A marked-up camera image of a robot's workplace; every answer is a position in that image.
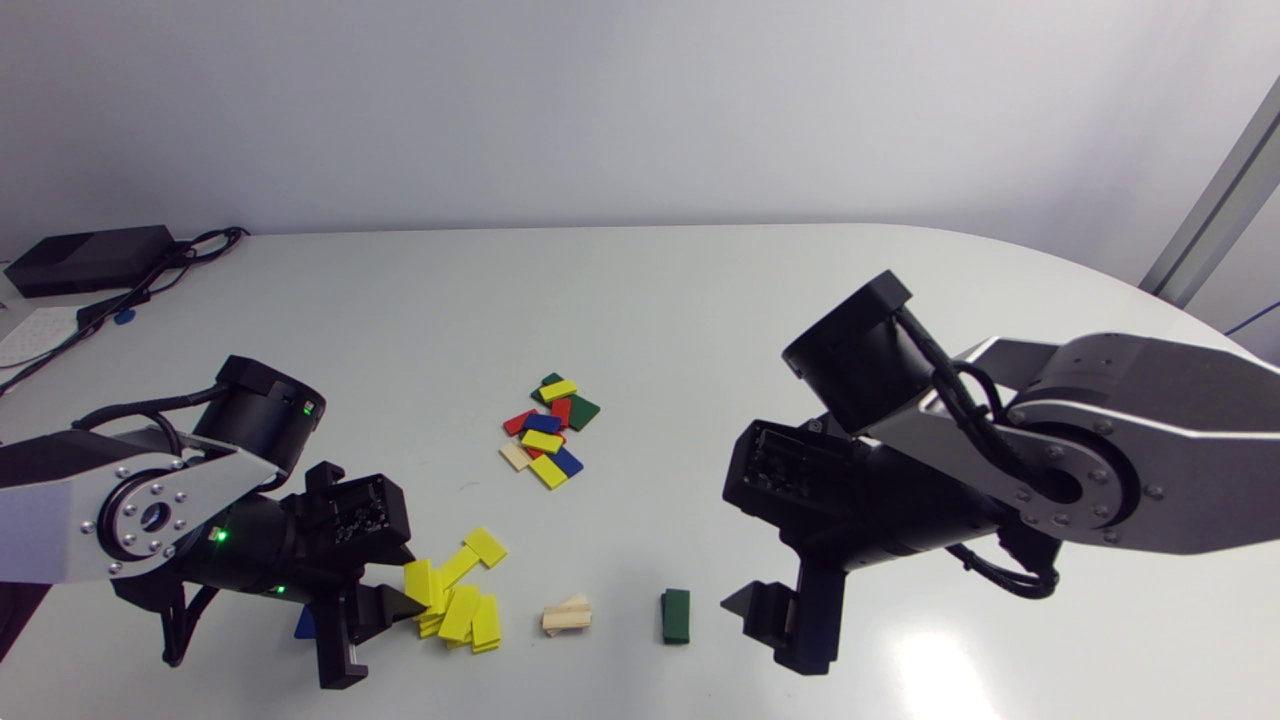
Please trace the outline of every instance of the metal frame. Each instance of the metal frame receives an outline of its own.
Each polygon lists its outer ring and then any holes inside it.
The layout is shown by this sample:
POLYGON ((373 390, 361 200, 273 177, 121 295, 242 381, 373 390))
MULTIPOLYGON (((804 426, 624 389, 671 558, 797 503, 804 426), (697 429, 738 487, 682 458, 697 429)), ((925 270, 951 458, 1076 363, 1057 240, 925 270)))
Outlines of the metal frame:
POLYGON ((1280 184, 1280 78, 1222 167, 1138 284, 1187 307, 1280 184))

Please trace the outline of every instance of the pile of wooden blocks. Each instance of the pile of wooden blocks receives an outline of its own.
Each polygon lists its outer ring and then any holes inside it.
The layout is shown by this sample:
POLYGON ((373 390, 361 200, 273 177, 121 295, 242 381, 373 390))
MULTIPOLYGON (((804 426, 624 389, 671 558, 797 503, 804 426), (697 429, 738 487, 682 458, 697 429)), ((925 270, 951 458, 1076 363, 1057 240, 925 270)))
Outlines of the pile of wooden blocks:
POLYGON ((430 560, 416 560, 404 566, 404 594, 426 607, 417 616, 420 638, 439 635, 449 650, 471 646, 471 652, 498 650, 502 624, 498 621, 498 598, 480 594, 477 585, 460 585, 476 562, 493 568, 507 556, 489 530, 476 528, 462 541, 462 548, 439 568, 430 560))
POLYGON ((529 468, 549 489, 556 489, 582 470, 582 462, 564 450, 562 430, 571 428, 580 432, 595 418, 600 406, 577 395, 573 380, 556 373, 543 378, 531 397, 550 413, 541 414, 535 407, 503 423, 502 429, 508 437, 518 437, 498 452, 517 473, 529 468))
POLYGON ((543 609, 543 630, 556 637, 561 630, 581 630, 591 625, 591 603, 582 593, 573 593, 559 605, 543 609))

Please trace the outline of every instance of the yellow wooden block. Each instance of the yellow wooden block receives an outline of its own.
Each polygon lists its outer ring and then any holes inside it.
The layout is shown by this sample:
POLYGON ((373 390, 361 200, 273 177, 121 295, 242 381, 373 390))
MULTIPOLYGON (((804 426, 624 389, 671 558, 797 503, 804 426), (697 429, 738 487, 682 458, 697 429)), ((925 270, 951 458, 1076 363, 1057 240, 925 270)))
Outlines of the yellow wooden block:
POLYGON ((471 534, 468 534, 462 542, 471 550, 476 551, 476 555, 480 556, 480 562, 484 562, 485 568, 493 568, 498 562, 502 562, 502 559, 507 556, 507 548, 502 547, 502 543, 494 539, 494 537, 489 534, 489 530, 484 528, 471 530, 471 534))
POLYGON ((534 459, 525 452, 525 448, 515 442, 508 442, 507 445, 499 447, 498 452, 507 459, 507 462, 511 462, 512 469, 517 473, 527 468, 529 464, 534 461, 534 459))
POLYGON ((471 633, 471 619, 475 618, 479 605, 480 588, 458 585, 453 593, 453 602, 449 603, 449 611, 444 614, 444 623, 440 624, 440 637, 447 641, 465 639, 471 633))
POLYGON ((564 445, 564 438, 541 430, 525 430, 525 434, 520 436, 520 445, 556 455, 564 445))
POLYGON ((480 562, 480 556, 476 551, 467 546, 462 546, 461 550, 453 553, 453 557, 448 560, 444 565, 440 565, 440 582, 444 587, 452 588, 466 575, 472 568, 480 562))
POLYGON ((417 637, 420 637, 420 638, 429 638, 429 637, 439 633, 442 623, 444 623, 444 618, 443 616, 440 616, 440 618, 433 618, 428 623, 419 623, 417 624, 417 637))
POLYGON ((538 395, 543 396, 544 402, 550 402, 553 400, 568 397, 576 392, 577 392, 577 384, 575 384, 573 380, 561 380, 558 383, 552 383, 549 386, 543 386, 538 388, 538 395))
POLYGON ((502 624, 498 621, 498 596, 489 593, 480 598, 476 614, 471 618, 471 635, 476 647, 484 647, 502 641, 502 624))
POLYGON ((461 641, 444 641, 444 647, 447 650, 454 650, 471 643, 472 643, 471 630, 467 630, 467 637, 462 638, 461 641))
POLYGON ((536 460, 530 462, 529 466, 532 468, 534 474, 538 475, 538 479, 545 483, 547 487, 550 489, 561 487, 561 484, 563 484, 564 480, 568 479, 568 475, 564 474, 564 470, 561 470, 559 465, 557 465, 556 461, 553 461, 548 455, 538 457, 536 460))
POLYGON ((430 607, 431 561, 422 559, 404 565, 404 594, 430 607))
POLYGON ((444 615, 447 610, 444 605, 444 578, 440 577, 439 570, 431 570, 431 584, 429 587, 430 594, 428 598, 431 601, 426 606, 428 615, 444 615))

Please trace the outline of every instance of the white wall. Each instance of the white wall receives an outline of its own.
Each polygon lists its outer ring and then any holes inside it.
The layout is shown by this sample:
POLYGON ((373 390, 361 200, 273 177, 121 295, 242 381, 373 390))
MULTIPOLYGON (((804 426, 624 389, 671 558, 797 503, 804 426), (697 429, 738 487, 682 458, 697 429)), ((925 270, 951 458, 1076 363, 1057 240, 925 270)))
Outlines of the white wall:
POLYGON ((0 9, 0 258, 256 232, 905 222, 1138 281, 1280 3, 49 0, 0 9))

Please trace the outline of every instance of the black cable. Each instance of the black cable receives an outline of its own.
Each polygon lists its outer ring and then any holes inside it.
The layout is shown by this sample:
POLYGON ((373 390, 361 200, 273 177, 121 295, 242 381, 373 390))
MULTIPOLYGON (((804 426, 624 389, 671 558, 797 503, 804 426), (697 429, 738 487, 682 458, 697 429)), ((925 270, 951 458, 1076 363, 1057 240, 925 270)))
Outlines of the black cable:
POLYGON ((138 284, 136 284, 132 290, 122 295, 118 302, 111 304, 106 310, 100 313, 91 322, 81 324, 81 328, 76 331, 76 333, 73 333, 72 337, 67 338, 65 341, 59 343, 52 350, 49 350, 47 352, 42 352, 35 357, 23 360, 22 363, 15 363, 0 368, 0 369, 13 369, 26 365, 18 374, 0 383, 0 397, 4 397, 6 392, 13 389, 13 387, 20 383, 22 380, 38 373, 45 365, 51 363, 55 357, 58 357, 63 352, 67 352, 68 350, 70 350, 73 346, 86 340, 87 337, 92 336, 102 325, 102 323, 106 322, 108 318, 133 306, 140 296, 143 296, 145 293, 150 292, 148 288, 151 287, 151 284, 156 282, 156 279, 164 272, 172 270, 174 268, 183 269, 183 272, 178 273, 178 277, 174 278, 173 282, 160 288, 161 292, 178 284, 178 281, 182 279, 182 277, 186 274, 186 270, 189 269, 192 265, 216 260, 218 258, 223 256, 227 251, 229 251, 232 247, 234 247, 236 243, 239 242, 239 240, 247 234, 251 234, 247 229, 238 225, 232 225, 229 228, 202 233, 201 236, 196 237, 189 242, 174 243, 174 252, 172 252, 169 256, 161 260, 150 273, 147 273, 147 275, 141 282, 138 282, 138 284), (209 251, 204 255, 196 254, 196 251, 193 250, 197 245, 207 242, 219 236, 225 237, 227 242, 224 242, 216 250, 209 251))
POLYGON ((160 612, 160 628, 164 632, 164 659, 170 667, 182 665, 191 646, 191 637, 196 632, 200 616, 218 594, 218 588, 201 587, 191 605, 187 605, 186 591, 179 589, 178 598, 168 610, 160 612))
POLYGON ((1231 333, 1234 333, 1236 331, 1243 331, 1249 323, 1252 323, 1253 320, 1257 320, 1258 318, 1261 318, 1262 315, 1266 315, 1267 313, 1275 310, 1276 307, 1280 307, 1280 300, 1272 302, 1271 305, 1267 305, 1266 307, 1263 307, 1262 310, 1258 310, 1253 315, 1249 315, 1248 320, 1244 320, 1239 325, 1235 325, 1234 328, 1226 331, 1222 334, 1231 334, 1231 333))
POLYGON ((120 405, 108 405, 106 407, 99 407, 97 410, 72 423, 72 429, 92 430, 93 428, 104 423, 110 423, 111 420, 118 420, 120 418, 128 418, 129 415, 145 415, 147 413, 168 413, 169 410, 195 407, 197 405, 204 405, 211 400, 215 400, 224 392, 227 392, 227 386, 215 384, 212 387, 207 387, 205 389, 192 392, 189 395, 174 395, 172 397, 160 397, 157 400, 143 400, 141 402, 123 402, 120 405))
POLYGON ((173 423, 159 413, 140 413, 140 415, 160 425, 160 432, 164 433, 164 438, 169 443, 169 452, 182 457, 182 438, 178 437, 178 430, 174 429, 173 423))
POLYGON ((973 570, 983 578, 991 580, 1001 589, 1027 600, 1044 600, 1057 589, 1057 571, 1048 569, 1041 574, 1025 575, 1001 568, 980 557, 969 550, 964 543, 947 546, 947 552, 964 562, 965 570, 973 570))
POLYGON ((991 406, 991 416, 1000 420, 1005 414, 1005 405, 1000 400, 1000 388, 996 387, 996 380, 991 379, 991 375, 986 370, 974 365, 973 363, 965 363, 963 360, 956 360, 951 364, 957 373, 964 373, 973 379, 978 380, 982 386, 982 391, 987 393, 987 405, 991 406))
MULTIPOLYGON (((895 316, 902 331, 906 332, 911 342, 924 355, 924 359, 933 366, 931 377, 933 388, 946 406, 947 413, 951 414, 956 427, 969 438, 974 448, 996 468, 1039 489, 1038 486, 1042 487, 1043 484, 1039 482, 1042 475, 1023 462, 1014 446, 1000 437, 995 424, 987 420, 988 409, 973 401, 959 373, 969 374, 978 380, 978 384, 982 386, 983 392, 987 395, 992 416, 998 419, 1004 414, 1004 405, 1000 401, 1000 391, 995 380, 991 379, 991 375, 977 365, 952 361, 910 311, 904 309, 897 311, 895 316)), ((1057 570, 1052 568, 1052 562, 1048 562, 1044 568, 1038 568, 1034 575, 1025 575, 1007 570, 980 557, 963 543, 948 546, 947 552, 960 559, 964 562, 965 570, 978 573, 1001 589, 1018 597, 1028 600, 1046 598, 1053 594, 1057 587, 1059 575, 1057 570)))

